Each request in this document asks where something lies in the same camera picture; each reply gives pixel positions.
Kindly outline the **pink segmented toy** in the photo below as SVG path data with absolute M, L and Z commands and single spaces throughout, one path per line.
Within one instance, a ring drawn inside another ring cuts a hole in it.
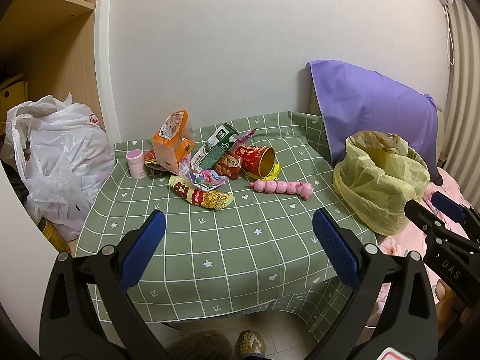
M 301 181 L 287 182 L 281 180 L 256 180 L 250 182 L 249 186 L 256 192 L 266 194 L 299 195 L 304 200 L 308 200 L 313 194 L 312 185 Z

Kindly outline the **red paper cup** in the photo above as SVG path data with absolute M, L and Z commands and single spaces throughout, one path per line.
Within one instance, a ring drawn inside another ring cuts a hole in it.
M 241 168 L 258 178 L 266 177 L 275 164 L 275 151 L 270 146 L 242 145 L 234 153 L 241 158 Z

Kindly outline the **yellow red noodle packet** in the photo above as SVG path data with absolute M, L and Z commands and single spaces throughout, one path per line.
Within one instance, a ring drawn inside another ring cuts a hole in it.
M 223 210 L 235 199 L 231 193 L 222 193 L 217 190 L 203 191 L 191 184 L 186 178 L 176 175 L 170 176 L 168 186 L 192 206 L 201 206 L 208 210 Z

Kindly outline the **colourful cartoon wrapper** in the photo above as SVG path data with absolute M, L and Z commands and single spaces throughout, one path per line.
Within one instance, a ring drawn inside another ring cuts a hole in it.
M 224 175 L 217 174 L 214 170 L 205 170 L 191 164 L 190 156 L 179 162 L 179 176 L 189 181 L 194 187 L 204 192 L 209 192 L 225 185 L 229 180 Z

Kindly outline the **red round snack packet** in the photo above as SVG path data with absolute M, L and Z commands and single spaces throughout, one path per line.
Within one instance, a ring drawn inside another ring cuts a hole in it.
M 242 168 L 242 158 L 234 153 L 224 153 L 214 166 L 214 170 L 220 176 L 226 176 L 230 180 L 236 180 Z

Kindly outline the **orange snack bag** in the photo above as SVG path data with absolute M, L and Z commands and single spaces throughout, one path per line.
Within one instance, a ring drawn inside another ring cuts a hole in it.
M 186 110 L 171 113 L 152 137 L 155 160 L 160 166 L 177 175 L 180 162 L 194 148 L 194 136 Z

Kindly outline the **green white carton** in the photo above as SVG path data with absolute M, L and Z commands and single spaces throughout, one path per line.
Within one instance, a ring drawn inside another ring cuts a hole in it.
M 213 169 L 238 138 L 238 130 L 230 124 L 221 124 L 193 155 L 190 165 L 193 169 Z

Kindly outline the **yellow biscuit wrapper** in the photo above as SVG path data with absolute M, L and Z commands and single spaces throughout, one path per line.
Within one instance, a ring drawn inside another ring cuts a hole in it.
M 248 171 L 245 171 L 245 174 L 247 177 L 249 177 L 250 179 L 252 180 L 264 180 L 264 181 L 268 181 L 268 180 L 276 180 L 276 178 L 278 178 L 279 174 L 281 172 L 281 164 L 280 163 L 276 163 L 273 165 L 272 167 L 272 170 L 270 171 L 269 174 L 267 174 L 266 176 L 264 177 L 260 177 L 254 173 L 251 173 L 251 172 L 248 172 Z

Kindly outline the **dark red foil packet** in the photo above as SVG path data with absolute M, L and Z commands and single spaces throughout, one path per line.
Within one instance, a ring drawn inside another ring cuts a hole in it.
M 144 153 L 144 165 L 157 176 L 169 174 L 169 170 L 156 161 L 154 150 L 148 150 Z

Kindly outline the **yellow trash bag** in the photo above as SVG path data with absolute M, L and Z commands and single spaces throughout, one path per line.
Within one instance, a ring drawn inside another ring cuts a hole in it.
M 345 151 L 334 167 L 335 192 L 373 232 L 402 233 L 409 223 L 406 203 L 419 202 L 431 182 L 422 157 L 401 136 L 379 131 L 349 136 Z

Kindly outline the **beige curtain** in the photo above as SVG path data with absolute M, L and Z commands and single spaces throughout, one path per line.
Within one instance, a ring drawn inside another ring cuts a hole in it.
M 464 0 L 448 7 L 453 46 L 444 111 L 444 168 L 465 198 L 479 206 L 479 26 Z

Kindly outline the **yellow tin can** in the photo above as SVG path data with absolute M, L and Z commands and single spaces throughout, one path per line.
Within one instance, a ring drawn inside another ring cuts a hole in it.
M 42 218 L 38 224 L 38 228 L 47 241 L 59 252 L 70 253 L 68 243 L 62 238 L 52 222 L 46 218 Z

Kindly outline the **brown fuzzy slipper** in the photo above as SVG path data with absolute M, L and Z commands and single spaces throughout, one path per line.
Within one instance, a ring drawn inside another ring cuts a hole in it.
M 170 359 L 230 359 L 233 346 L 217 330 L 196 331 L 166 348 Z

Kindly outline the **green checkered tablecloth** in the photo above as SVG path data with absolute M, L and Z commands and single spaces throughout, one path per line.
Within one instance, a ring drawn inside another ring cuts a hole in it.
M 237 119 L 251 144 L 270 146 L 281 165 L 280 179 L 304 181 L 312 197 L 257 193 L 245 175 L 221 187 L 233 202 L 220 211 L 191 205 L 165 175 L 134 180 L 130 150 L 149 150 L 149 140 L 115 146 L 116 164 L 89 212 L 77 256 L 116 245 L 139 228 L 152 211 L 162 211 L 166 233 L 139 283 L 128 295 L 147 323 L 176 323 L 256 311 L 286 311 L 323 336 L 346 303 L 349 289 L 312 230 L 323 207 L 362 242 L 374 234 L 333 187 L 326 132 L 320 116 L 287 111 Z

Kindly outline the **patterned fuzzy slipper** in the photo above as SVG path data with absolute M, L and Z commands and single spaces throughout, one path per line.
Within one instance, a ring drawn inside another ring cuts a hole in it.
M 242 331 L 239 334 L 236 349 L 240 359 L 266 359 L 264 339 L 256 331 Z

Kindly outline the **purple pillow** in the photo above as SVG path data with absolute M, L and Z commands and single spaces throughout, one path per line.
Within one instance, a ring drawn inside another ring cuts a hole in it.
M 360 131 L 397 134 L 421 155 L 430 181 L 437 168 L 438 110 L 433 98 L 378 72 L 336 60 L 307 64 L 333 164 L 346 155 L 346 139 Z

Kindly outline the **white plastic bag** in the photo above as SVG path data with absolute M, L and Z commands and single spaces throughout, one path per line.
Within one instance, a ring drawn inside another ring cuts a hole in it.
M 80 236 L 115 153 L 87 105 L 48 95 L 7 111 L 1 160 L 26 187 L 33 222 L 48 220 L 69 242 Z

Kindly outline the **pink cylindrical jar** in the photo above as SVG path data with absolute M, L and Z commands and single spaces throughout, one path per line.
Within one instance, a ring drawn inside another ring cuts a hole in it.
M 140 149 L 130 150 L 125 158 L 128 170 L 134 180 L 141 180 L 147 177 L 147 170 L 144 164 L 144 152 Z

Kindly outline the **wooden shelf unit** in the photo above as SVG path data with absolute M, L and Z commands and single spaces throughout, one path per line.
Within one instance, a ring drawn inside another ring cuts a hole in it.
M 1 19 L 1 80 L 21 74 L 27 100 L 87 105 L 103 123 L 95 74 L 96 0 L 14 0 Z

